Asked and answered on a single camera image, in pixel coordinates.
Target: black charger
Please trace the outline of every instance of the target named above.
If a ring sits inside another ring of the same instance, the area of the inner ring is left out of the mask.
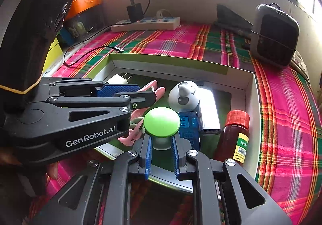
[[[143,12],[141,3],[135,3],[134,0],[131,0],[131,5],[126,7],[128,10],[128,17],[131,23],[140,21],[144,18],[145,13],[150,6],[150,2],[151,0],[149,0],[147,8]]]
[[[132,23],[143,19],[144,16],[141,3],[134,3],[126,8],[128,10],[128,17]]]

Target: red bottle cap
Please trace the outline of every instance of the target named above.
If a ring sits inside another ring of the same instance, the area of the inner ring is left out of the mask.
[[[249,115],[248,115],[248,113],[246,113],[244,111],[239,111],[239,110],[230,111],[227,114],[225,126],[230,125],[230,124],[242,125],[245,128],[249,129]]]

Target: bottle label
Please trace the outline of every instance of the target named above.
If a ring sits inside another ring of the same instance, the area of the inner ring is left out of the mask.
[[[248,141],[249,139],[245,134],[239,133],[233,159],[241,162],[242,164],[244,164]]]

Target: white toy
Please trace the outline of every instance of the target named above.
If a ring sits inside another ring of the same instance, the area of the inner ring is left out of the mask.
[[[191,81],[180,82],[169,93],[169,106],[176,112],[193,111],[199,104],[199,88]]]

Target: brown bottle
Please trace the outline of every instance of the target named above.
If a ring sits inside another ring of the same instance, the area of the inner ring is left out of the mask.
[[[244,111],[230,111],[213,159],[221,162],[234,159],[243,166],[249,141],[248,129],[249,115]]]

